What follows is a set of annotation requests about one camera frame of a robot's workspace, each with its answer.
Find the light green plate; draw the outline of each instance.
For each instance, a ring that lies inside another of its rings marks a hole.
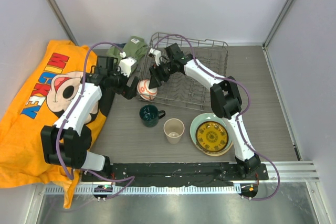
[[[225,129],[227,129],[225,123],[223,122],[222,119],[218,118],[215,114],[213,113],[203,113],[201,115],[198,115],[197,117],[194,118],[193,122],[191,123],[190,126],[190,137],[192,139],[192,142],[194,143],[194,145],[202,152],[204,152],[205,154],[209,155],[209,156],[221,156],[223,154],[225,154],[231,147],[232,147],[232,140],[230,139],[230,136],[228,136],[228,143],[226,145],[226,147],[222,150],[220,150],[219,152],[207,152],[206,150],[204,150],[203,148],[201,148],[198,144],[197,144],[197,140],[196,140],[196,131],[198,129],[198,127],[207,122],[207,121],[213,121],[213,122],[217,122],[219,124],[221,124]]]

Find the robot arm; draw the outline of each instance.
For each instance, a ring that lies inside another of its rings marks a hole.
[[[200,63],[193,60],[191,54],[184,55],[177,44],[172,44],[166,49],[169,61],[161,62],[161,52],[151,50],[150,53],[155,57],[155,65],[151,66],[151,81],[149,88],[161,86],[161,82],[167,82],[170,75],[181,72],[186,76],[192,77],[210,91],[211,108],[215,115],[223,120],[227,127],[228,135],[233,141],[235,148],[236,161],[239,164],[240,173],[244,176],[253,174],[260,164],[260,158],[245,144],[239,131],[237,120],[244,135],[247,144],[252,147],[243,119],[238,114],[241,111],[242,99],[239,94],[238,86],[232,82],[223,80],[223,76],[216,74]],[[199,68],[202,66],[207,72],[214,77],[205,73]]]
[[[131,86],[127,86],[130,74],[135,67],[136,60],[124,58],[119,65],[115,64],[116,58],[98,57],[105,64],[96,66],[93,73],[86,73],[85,89],[81,94],[82,85],[63,115],[53,126],[44,126],[41,131],[41,140],[46,163],[60,165],[56,152],[56,136],[64,120],[60,144],[60,154],[67,167],[75,169],[103,170],[110,175],[109,157],[89,152],[91,146],[91,132],[84,126],[85,120],[94,105],[102,98],[104,92],[111,90],[121,94],[126,99],[136,96],[139,78],[135,77]]]

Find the cable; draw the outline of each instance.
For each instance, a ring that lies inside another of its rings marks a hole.
[[[258,173],[256,173],[256,179],[257,179],[257,184],[252,184],[252,185],[246,185],[246,186],[242,186],[241,188],[245,188],[245,187],[248,187],[248,186],[255,186],[255,187],[258,187],[260,182],[259,182],[259,177],[258,177]]]
[[[267,196],[267,197],[264,197],[264,198],[256,198],[256,199],[255,199],[255,198],[250,199],[250,198],[248,198],[248,197],[245,197],[245,198],[246,198],[246,199],[250,199],[250,200],[254,200],[254,201],[262,201],[262,200],[266,200],[266,199],[269,199],[269,198],[273,197],[275,194],[277,194],[277,192],[278,192],[278,190],[279,190],[279,188],[280,188],[280,174],[279,174],[279,171],[278,171],[278,169],[276,168],[275,164],[274,164],[268,157],[266,157],[265,155],[259,153],[259,152],[256,151],[255,149],[253,149],[253,148],[247,143],[247,141],[246,141],[246,139],[245,139],[245,137],[244,137],[243,131],[242,131],[242,127],[241,127],[240,122],[239,122],[239,116],[243,115],[243,114],[250,108],[250,105],[251,105],[251,97],[250,97],[250,93],[249,93],[248,90],[245,88],[245,86],[244,86],[242,83],[240,83],[239,81],[232,80],[232,79],[225,78],[225,77],[221,77],[221,76],[215,76],[215,75],[213,75],[212,73],[210,73],[209,71],[207,71],[206,69],[204,69],[201,65],[199,65],[198,62],[197,62],[197,60],[196,60],[196,57],[195,57],[195,51],[194,51],[193,46],[191,45],[190,41],[189,41],[186,37],[184,37],[184,36],[182,36],[182,35],[179,35],[179,34],[169,34],[169,35],[166,35],[166,36],[162,37],[161,39],[159,39],[159,40],[155,43],[155,45],[153,46],[153,48],[155,48],[155,47],[156,47],[162,40],[164,40],[164,39],[166,39],[166,38],[169,38],[169,37],[171,37],[171,36],[175,36],[175,37],[182,38],[182,39],[184,39],[184,40],[189,44],[189,47],[190,47],[191,53],[192,53],[192,55],[193,55],[193,60],[194,60],[195,64],[196,64],[196,65],[197,65],[203,72],[205,72],[207,75],[209,75],[210,77],[213,77],[213,78],[215,78],[215,79],[225,80],[225,81],[230,81],[230,82],[232,82],[232,83],[234,83],[234,84],[239,85],[239,86],[245,91],[245,93],[246,93],[246,95],[247,95],[247,106],[246,106],[246,108],[245,108],[243,111],[241,111],[241,112],[236,116],[236,122],[237,122],[237,124],[238,124],[239,132],[240,132],[240,134],[241,134],[241,137],[242,137],[242,139],[243,139],[245,145],[246,145],[252,152],[254,152],[255,154],[257,154],[257,155],[259,155],[260,157],[262,157],[262,158],[264,158],[265,160],[267,160],[267,161],[273,166],[273,168],[274,168],[274,170],[275,170],[275,172],[276,172],[276,174],[277,174],[277,177],[278,177],[278,185],[277,185],[275,191],[274,191],[271,195],[269,195],[269,196]]]
[[[134,176],[130,176],[128,178],[123,178],[123,179],[108,179],[108,178],[104,178],[103,176],[100,176],[98,173],[92,171],[92,170],[88,170],[89,173],[95,175],[96,177],[102,179],[102,180],[105,180],[105,181],[109,181],[109,182],[115,182],[115,183],[120,183],[120,182],[126,182],[129,180],[129,182],[127,183],[127,185],[125,185],[123,188],[120,189],[119,192],[113,194],[113,195],[110,195],[108,197],[106,197],[106,199],[112,199],[114,198],[115,196],[119,195],[122,191],[124,191],[126,189],[126,187],[128,187],[135,179]]]
[[[72,112],[74,111],[75,107],[77,106],[77,104],[79,103],[80,99],[82,98],[82,95],[84,93],[84,90],[85,90],[85,75],[86,75],[86,66],[87,66],[87,63],[88,63],[88,59],[89,59],[89,56],[90,56],[90,53],[91,51],[93,50],[94,47],[98,46],[98,45],[102,45],[102,44],[109,44],[109,45],[112,45],[112,46],[115,46],[116,48],[118,48],[121,52],[122,49],[119,48],[116,44],[114,43],[111,43],[111,42],[99,42],[99,43],[96,43],[94,44],[93,46],[90,47],[90,49],[88,50],[87,54],[86,54],[86,57],[85,57],[85,61],[84,61],[84,68],[83,68],[83,80],[82,80],[82,88],[81,88],[81,91],[80,91],[80,96],[78,97],[78,99],[75,101],[75,103],[73,104],[72,108],[69,110],[69,113],[66,115],[66,119],[63,120],[58,132],[57,132],[57,137],[56,137],[56,153],[57,153],[57,157],[59,159],[59,162],[62,166],[62,168],[64,169],[65,173],[67,174],[67,176],[73,180],[73,169],[71,169],[71,174],[69,173],[65,163],[64,163],[64,160],[60,154],[60,148],[59,148],[59,141],[61,139],[61,134],[62,134],[62,130],[64,129],[64,126],[65,124],[67,123],[68,119],[70,118]],[[91,174],[94,174],[95,176],[99,177],[100,179],[102,180],[105,180],[105,181],[109,181],[109,182],[115,182],[115,183],[118,183],[118,182],[125,182],[125,181],[128,181],[128,184],[126,186],[124,186],[119,192],[117,192],[116,194],[112,195],[112,196],[109,196],[107,197],[107,199],[111,199],[115,196],[117,196],[118,194],[120,194],[122,191],[125,190],[126,187],[128,187],[133,181],[134,181],[134,176],[131,176],[131,177],[128,177],[128,178],[125,178],[125,179],[119,179],[119,180],[114,180],[114,179],[107,179],[107,178],[104,178],[102,176],[100,176],[99,174],[91,171],[91,170],[88,170],[88,172],[90,172]]]
[[[68,119],[70,118],[72,112],[75,110],[77,104],[79,103],[80,99],[82,98],[82,95],[84,93],[84,89],[85,89],[85,75],[86,75],[86,66],[87,66],[87,63],[88,63],[88,59],[89,59],[89,56],[90,56],[90,53],[91,51],[93,50],[93,48],[95,48],[96,46],[98,45],[102,45],[102,44],[108,44],[108,45],[112,45],[112,46],[115,46],[116,48],[118,48],[120,50],[120,52],[123,52],[122,49],[120,47],[118,47],[116,44],[114,43],[111,43],[111,42],[107,42],[107,41],[104,41],[104,42],[99,42],[99,43],[96,43],[94,44],[93,46],[90,47],[90,49],[88,50],[87,54],[86,54],[86,57],[85,57],[85,61],[84,61],[84,67],[83,67],[83,79],[82,79],[82,88],[80,90],[80,96],[78,97],[78,99],[75,101],[75,103],[73,104],[72,108],[69,110],[69,113],[66,115],[65,119],[63,120],[58,132],[57,132],[57,137],[56,137],[56,154],[57,154],[57,157],[58,157],[58,160],[61,164],[61,166],[63,167],[63,170],[64,172],[66,173],[66,175],[68,176],[68,178],[70,178],[71,180],[73,180],[74,176],[73,176],[73,169],[71,169],[71,174],[69,173],[68,171],[68,168],[67,166],[65,165],[64,163],[64,160],[61,156],[61,153],[60,153],[60,148],[59,148],[59,141],[61,139],[61,134],[62,134],[62,131],[64,129],[64,126],[65,124],[67,123]]]

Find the metal frame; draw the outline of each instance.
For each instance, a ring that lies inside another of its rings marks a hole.
[[[268,64],[268,67],[269,67],[269,70],[270,70],[270,73],[271,73],[271,77],[273,79],[274,86],[276,88],[276,92],[277,92],[277,95],[278,95],[278,98],[279,98],[279,102],[280,102],[282,111],[284,113],[286,124],[287,124],[287,127],[289,129],[291,139],[293,141],[293,144],[296,144],[295,135],[294,135],[293,130],[291,128],[291,123],[290,123],[290,120],[288,118],[288,114],[287,114],[287,111],[286,111],[286,106],[284,105],[283,99],[281,97],[281,92],[280,92],[279,87],[277,85],[276,76],[275,76],[274,69],[272,67],[272,63],[271,63],[271,60],[269,58],[269,53],[268,53],[268,46],[269,46],[270,42],[272,41],[274,35],[276,34],[279,26],[283,22],[283,19],[288,14],[288,12],[289,12],[291,6],[293,5],[294,1],[295,0],[286,0],[281,12],[279,13],[279,15],[278,15],[278,17],[277,17],[277,19],[276,19],[276,21],[275,21],[275,23],[274,23],[274,25],[271,29],[271,31],[269,32],[265,42],[263,43],[263,49],[264,49],[265,58],[266,58],[266,61],[267,61],[267,64]],[[64,31],[67,34],[67,36],[69,37],[69,39],[72,40],[75,45],[78,45],[78,42],[77,42],[74,34],[72,33],[66,19],[64,18],[60,8],[58,7],[56,1],[55,0],[47,0],[47,2],[49,3],[50,8],[55,13],[58,21],[60,22],[62,28],[64,29]],[[310,162],[310,161],[307,161],[307,162],[303,162],[303,161],[300,161],[300,162],[276,162],[276,165],[277,165],[277,167],[280,171],[281,182],[301,182],[301,181],[306,182],[307,188],[309,189],[309,192],[310,192],[311,200],[313,202],[314,209],[315,209],[316,214],[318,216],[319,222],[320,223],[331,223],[331,220],[329,219],[330,216],[328,215],[328,212],[326,211],[325,203],[323,201],[323,195],[324,194],[323,194],[323,191],[320,187],[320,182],[319,182],[316,170],[313,166],[313,163]],[[269,182],[275,182],[276,176],[275,176],[274,169],[272,168],[272,166],[270,166],[270,164],[267,164],[267,168],[269,170],[270,178],[273,178],[273,179],[269,180]],[[32,199],[31,199],[31,203],[30,203],[30,207],[29,207],[29,210],[28,210],[27,218],[26,218],[26,223],[27,224],[36,223],[46,188],[47,188],[47,186],[45,186],[45,185],[36,185],[35,191],[33,193]]]
[[[270,42],[272,41],[275,33],[277,32],[279,26],[281,25],[283,19],[285,18],[285,16],[287,15],[287,13],[289,12],[291,6],[293,5],[295,0],[286,0],[281,12],[279,13],[277,19],[275,20],[273,26],[272,26],[272,29],[271,31],[269,32],[264,44],[263,44],[263,47],[264,48],[267,48],[270,44]]]
[[[284,104],[284,100],[282,99],[282,96],[281,96],[282,92],[280,91],[280,88],[279,88],[279,85],[278,85],[278,81],[277,81],[277,78],[276,78],[276,75],[275,75],[274,67],[273,67],[272,61],[269,57],[268,49],[263,47],[263,51],[264,51],[266,63],[267,63],[268,69],[269,69],[269,73],[271,74],[273,85],[274,85],[275,91],[276,91],[278,99],[279,99],[280,107],[281,107],[282,113],[284,114],[285,122],[286,122],[286,125],[287,125],[287,128],[288,128],[290,138],[291,138],[292,143],[293,143],[293,147],[294,147],[295,152],[297,154],[298,160],[301,161],[302,158],[301,158],[300,151],[299,151],[300,147],[299,147],[299,145],[298,145],[298,143],[295,139],[295,134],[294,134],[292,126],[291,126],[291,120],[288,116],[286,106]]]
[[[60,25],[62,26],[64,32],[67,34],[67,36],[69,37],[69,39],[76,45],[78,46],[77,40],[74,36],[74,34],[72,33],[67,21],[65,20],[61,10],[59,9],[57,3],[55,0],[47,0],[50,8],[52,9],[52,11],[54,12],[56,18],[58,19]]]
[[[169,34],[162,32],[153,34],[148,49],[152,48],[156,42],[167,35]],[[212,69],[219,75],[226,76],[229,55],[229,46],[226,42],[212,39],[199,40],[188,38],[188,40],[193,47],[197,47],[194,49],[197,59],[204,64],[204,66]],[[185,54],[190,53],[188,43],[182,38],[172,36],[163,39],[158,44],[158,50],[161,51],[163,57],[167,56],[164,48],[174,43],[177,43]],[[148,50],[142,59],[138,75],[141,80],[151,78],[149,68],[154,63],[154,58],[149,56]],[[181,73],[173,74],[166,85],[160,87],[160,92],[155,97],[154,102],[212,112],[210,92],[195,79],[189,76],[184,76]]]
[[[260,183],[276,183],[276,173],[269,162],[263,162],[267,166],[270,180],[261,180]],[[307,188],[310,191],[311,200],[313,202],[318,220],[320,223],[331,223],[328,214],[325,210],[323,199],[320,195],[318,185],[320,184],[316,169],[312,161],[294,161],[294,162],[275,162],[282,183],[306,182]],[[169,195],[169,194],[236,194],[240,190],[240,183],[255,183],[255,181],[234,181],[233,187],[212,187],[212,188],[197,188],[197,187],[182,187],[182,188],[156,188],[156,187],[130,187],[128,191],[123,192],[125,195]],[[75,191],[76,195],[91,195],[92,190],[98,185],[105,185],[104,182],[87,182],[79,183]],[[54,185],[36,185],[35,192],[28,210],[26,224],[34,224],[38,219],[41,204],[44,195],[59,195],[63,194],[62,188]]]

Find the wire dish rack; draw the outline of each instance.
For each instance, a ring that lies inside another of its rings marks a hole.
[[[151,49],[157,41],[166,35],[168,34],[155,33],[151,38],[148,49]],[[199,40],[188,38],[188,40],[194,47],[196,58],[204,66],[217,74],[226,76],[229,53],[228,44],[226,42],[210,39]],[[176,36],[163,39],[157,49],[162,52],[163,56],[166,56],[164,48],[174,43],[177,43],[185,54],[191,54],[188,43]],[[154,63],[155,59],[149,57],[147,52],[142,60],[139,71],[140,80],[151,79],[149,68]],[[157,90],[158,93],[153,101],[155,103],[211,112],[210,92],[195,79],[185,76],[182,73],[175,73],[170,76],[169,81],[163,83]]]

